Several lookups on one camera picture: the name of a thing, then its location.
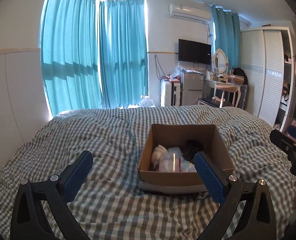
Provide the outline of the turquoise curtain left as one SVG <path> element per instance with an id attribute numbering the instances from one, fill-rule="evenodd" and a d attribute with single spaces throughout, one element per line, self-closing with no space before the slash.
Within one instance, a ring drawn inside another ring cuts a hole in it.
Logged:
<path id="1" fill-rule="evenodd" d="M 53 116 L 102 107 L 96 0 L 45 0 L 40 22 L 43 86 Z"/>

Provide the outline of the crumpled white tissue wad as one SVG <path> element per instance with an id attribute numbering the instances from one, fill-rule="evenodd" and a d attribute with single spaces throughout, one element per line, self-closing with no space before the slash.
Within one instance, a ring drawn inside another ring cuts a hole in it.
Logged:
<path id="1" fill-rule="evenodd" d="M 168 150 L 162 146 L 158 145 L 152 152 L 151 164 L 154 170 L 159 168 L 160 161 L 168 154 Z"/>

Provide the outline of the brown cardboard box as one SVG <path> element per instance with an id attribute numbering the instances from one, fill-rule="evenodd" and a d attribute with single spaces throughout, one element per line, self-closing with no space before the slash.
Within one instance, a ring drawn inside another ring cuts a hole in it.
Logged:
<path id="1" fill-rule="evenodd" d="M 188 194 L 206 191 L 194 169 L 194 156 L 204 152 L 225 174 L 234 164 L 215 125 L 153 124 L 137 167 L 147 192 Z"/>

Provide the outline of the white sliding wardrobe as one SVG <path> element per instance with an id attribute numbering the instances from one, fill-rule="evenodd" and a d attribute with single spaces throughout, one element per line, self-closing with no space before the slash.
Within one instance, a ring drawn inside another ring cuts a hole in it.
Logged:
<path id="1" fill-rule="evenodd" d="M 245 110 L 283 133 L 296 101 L 294 42 L 288 27 L 241 32 L 241 68 L 248 78 Z"/>

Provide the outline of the white suitcase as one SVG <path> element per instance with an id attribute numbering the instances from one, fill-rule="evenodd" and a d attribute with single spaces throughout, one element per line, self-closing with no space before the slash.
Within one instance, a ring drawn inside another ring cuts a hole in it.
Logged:
<path id="1" fill-rule="evenodd" d="M 181 83 L 175 80 L 163 79 L 160 83 L 160 106 L 180 106 Z"/>

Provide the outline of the oval vanity mirror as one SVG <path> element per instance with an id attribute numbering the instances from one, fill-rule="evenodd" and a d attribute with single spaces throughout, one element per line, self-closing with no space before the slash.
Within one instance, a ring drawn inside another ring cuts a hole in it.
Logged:
<path id="1" fill-rule="evenodd" d="M 222 49 L 217 49 L 212 59 L 213 73 L 224 74 L 228 67 L 228 58 Z"/>

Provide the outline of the silver mini fridge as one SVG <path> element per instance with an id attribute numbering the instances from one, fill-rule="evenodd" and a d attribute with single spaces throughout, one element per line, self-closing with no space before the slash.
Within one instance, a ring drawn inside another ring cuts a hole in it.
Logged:
<path id="1" fill-rule="evenodd" d="M 181 105 L 196 105 L 203 92 L 203 75 L 199 72 L 181 73 Z"/>

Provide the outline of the turquoise curtain right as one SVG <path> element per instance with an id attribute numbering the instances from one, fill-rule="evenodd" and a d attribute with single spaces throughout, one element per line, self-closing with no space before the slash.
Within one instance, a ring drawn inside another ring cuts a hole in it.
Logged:
<path id="1" fill-rule="evenodd" d="M 239 15 L 213 5 L 211 7 L 215 25 L 215 49 L 221 49 L 228 59 L 227 71 L 241 65 L 241 29 Z"/>

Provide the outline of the white air conditioner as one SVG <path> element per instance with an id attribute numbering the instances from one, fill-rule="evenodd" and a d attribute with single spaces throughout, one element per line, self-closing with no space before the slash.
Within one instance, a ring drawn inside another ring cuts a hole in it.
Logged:
<path id="1" fill-rule="evenodd" d="M 211 22 L 211 12 L 179 4 L 169 5 L 169 16 L 203 23 Z"/>

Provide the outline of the turquoise curtain middle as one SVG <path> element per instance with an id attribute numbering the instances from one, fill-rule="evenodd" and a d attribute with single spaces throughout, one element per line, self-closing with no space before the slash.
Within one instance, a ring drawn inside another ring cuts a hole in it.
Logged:
<path id="1" fill-rule="evenodd" d="M 99 9 L 104 105 L 137 105 L 149 90 L 145 0 L 107 0 Z"/>

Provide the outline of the grey checkered bed quilt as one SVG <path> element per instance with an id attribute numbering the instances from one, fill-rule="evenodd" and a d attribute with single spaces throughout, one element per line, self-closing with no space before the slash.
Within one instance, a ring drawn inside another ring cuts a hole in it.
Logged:
<path id="1" fill-rule="evenodd" d="M 296 178 L 286 154 L 269 139 L 271 126 L 239 108 L 205 105 L 60 113 L 0 171 L 2 237 L 10 237 L 21 179 L 47 180 L 87 150 L 94 159 L 92 171 L 68 206 L 91 239 L 196 239 L 218 208 L 207 193 L 167 196 L 141 188 L 137 165 L 152 124 L 217 126 L 235 175 L 249 182 L 266 180 L 277 237 L 283 237 L 292 215 Z"/>

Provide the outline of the small black box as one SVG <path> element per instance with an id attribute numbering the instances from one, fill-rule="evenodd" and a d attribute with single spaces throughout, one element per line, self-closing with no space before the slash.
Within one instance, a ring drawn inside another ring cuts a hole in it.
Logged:
<path id="1" fill-rule="evenodd" d="M 194 163 L 195 154 L 198 152 L 204 151 L 204 145 L 198 140 L 187 140 L 185 146 L 182 150 L 183 158 L 190 162 Z"/>

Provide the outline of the white dressing table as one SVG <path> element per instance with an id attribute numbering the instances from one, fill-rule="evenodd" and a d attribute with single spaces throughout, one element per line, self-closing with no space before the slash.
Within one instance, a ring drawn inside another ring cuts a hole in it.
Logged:
<path id="1" fill-rule="evenodd" d="M 215 80 L 204 80 L 204 85 L 214 89 L 213 96 L 216 96 L 217 90 L 222 90 L 220 108 L 223 107 L 223 98 L 224 98 L 225 92 L 233 93 L 232 105 L 233 107 L 238 107 L 238 104 L 241 98 L 241 88 L 242 88 L 241 84 L 229 83 L 229 82 L 223 83 L 221 81 L 215 81 Z"/>

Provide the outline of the black wall television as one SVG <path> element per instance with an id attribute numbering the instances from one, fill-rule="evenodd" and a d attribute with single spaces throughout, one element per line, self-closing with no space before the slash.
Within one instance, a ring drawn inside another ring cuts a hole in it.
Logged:
<path id="1" fill-rule="evenodd" d="M 178 61 L 211 64 L 211 45 L 189 41 L 178 40 Z"/>

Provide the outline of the turquoise curtain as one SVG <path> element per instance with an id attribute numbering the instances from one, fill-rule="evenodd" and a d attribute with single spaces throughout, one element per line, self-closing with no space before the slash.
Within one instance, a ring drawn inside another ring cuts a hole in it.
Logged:
<path id="1" fill-rule="evenodd" d="M 107 0 L 99 9 L 104 105 L 137 105 L 149 90 L 145 0 Z"/>
<path id="2" fill-rule="evenodd" d="M 45 0 L 40 22 L 43 86 L 53 116 L 102 107 L 96 0 Z"/>
<path id="3" fill-rule="evenodd" d="M 227 71 L 241 65 L 241 29 L 239 15 L 213 5 L 211 7 L 215 25 L 215 49 L 221 49 L 228 59 Z"/>

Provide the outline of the clear plastic bag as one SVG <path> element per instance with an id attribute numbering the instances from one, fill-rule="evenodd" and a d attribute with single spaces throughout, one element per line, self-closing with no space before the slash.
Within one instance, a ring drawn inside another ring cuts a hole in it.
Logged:
<path id="1" fill-rule="evenodd" d="M 194 165 L 186 161 L 179 147 L 170 147 L 159 159 L 159 172 L 196 172 Z"/>

